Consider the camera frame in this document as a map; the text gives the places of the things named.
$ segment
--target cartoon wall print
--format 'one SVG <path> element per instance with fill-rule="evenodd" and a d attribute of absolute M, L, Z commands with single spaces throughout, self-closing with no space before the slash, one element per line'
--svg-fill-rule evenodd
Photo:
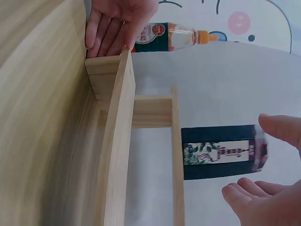
<path fill-rule="evenodd" d="M 291 52 L 291 28 L 270 0 L 163 0 L 151 22 L 172 22 L 207 30 L 220 41 Z"/>

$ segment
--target dark box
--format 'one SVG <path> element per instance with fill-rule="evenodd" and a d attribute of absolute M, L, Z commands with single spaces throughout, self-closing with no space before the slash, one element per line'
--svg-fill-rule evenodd
<path fill-rule="evenodd" d="M 258 172 L 268 154 L 259 125 L 183 128 L 182 149 L 185 180 Z"/>

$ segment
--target red label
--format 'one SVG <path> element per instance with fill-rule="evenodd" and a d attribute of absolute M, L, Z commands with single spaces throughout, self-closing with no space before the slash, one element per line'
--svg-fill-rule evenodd
<path fill-rule="evenodd" d="M 160 36 L 160 35 L 164 34 L 165 26 L 163 26 L 162 24 L 155 25 L 152 27 L 152 32 L 155 35 Z"/>

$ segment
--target plastic bottle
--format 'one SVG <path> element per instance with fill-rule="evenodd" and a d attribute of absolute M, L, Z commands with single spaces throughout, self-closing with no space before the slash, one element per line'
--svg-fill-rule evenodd
<path fill-rule="evenodd" d="M 196 31 L 179 24 L 147 24 L 137 37 L 132 52 L 174 51 L 216 40 L 218 36 L 211 35 L 207 31 Z"/>

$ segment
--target finger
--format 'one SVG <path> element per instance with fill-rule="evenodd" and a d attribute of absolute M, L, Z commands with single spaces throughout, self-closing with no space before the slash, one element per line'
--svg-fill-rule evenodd
<path fill-rule="evenodd" d="M 124 37 L 127 30 L 128 30 L 128 23 L 125 23 L 124 25 L 122 25 L 115 41 L 110 47 L 107 56 L 116 56 L 121 54 L 122 49 L 125 47 Z"/>
<path fill-rule="evenodd" d="M 223 187 L 222 195 L 238 217 L 244 207 L 252 200 L 249 196 L 241 193 L 233 184 Z"/>
<path fill-rule="evenodd" d="M 103 57 L 107 54 L 108 50 L 110 49 L 112 43 L 114 42 L 114 40 L 117 36 L 117 34 L 120 31 L 122 24 L 123 23 L 120 20 L 115 19 L 115 18 L 113 18 L 110 21 L 107 32 L 105 33 L 103 41 L 100 45 L 100 49 L 98 52 L 99 57 Z"/>
<path fill-rule="evenodd" d="M 301 118 L 260 115 L 259 124 L 266 133 L 301 150 Z"/>
<path fill-rule="evenodd" d="M 256 195 L 261 198 L 268 198 L 270 195 L 257 186 L 253 181 L 248 178 L 241 178 L 237 182 L 243 189 L 245 189 L 250 194 Z"/>
<path fill-rule="evenodd" d="M 132 50 L 135 44 L 135 39 L 143 30 L 143 27 L 151 19 L 158 10 L 158 1 L 147 1 L 147 5 L 136 8 L 133 13 L 133 18 L 129 23 L 129 29 L 126 34 L 126 45 Z"/>
<path fill-rule="evenodd" d="M 255 181 L 255 184 L 259 186 L 263 191 L 270 195 L 275 195 L 285 189 L 288 189 L 291 186 L 288 185 L 279 185 L 279 184 L 273 184 L 273 183 L 268 183 L 265 181 Z"/>
<path fill-rule="evenodd" d="M 97 28 L 101 19 L 101 12 L 91 9 L 91 15 L 88 20 L 87 30 L 86 30 L 86 48 L 91 49 L 94 46 Z"/>
<path fill-rule="evenodd" d="M 111 19 L 109 17 L 107 17 L 105 14 L 102 14 L 102 18 L 98 25 L 94 46 L 92 47 L 92 49 L 88 51 L 87 58 L 97 57 L 99 48 L 103 41 L 104 34 L 106 33 L 108 26 L 110 24 L 110 20 Z"/>

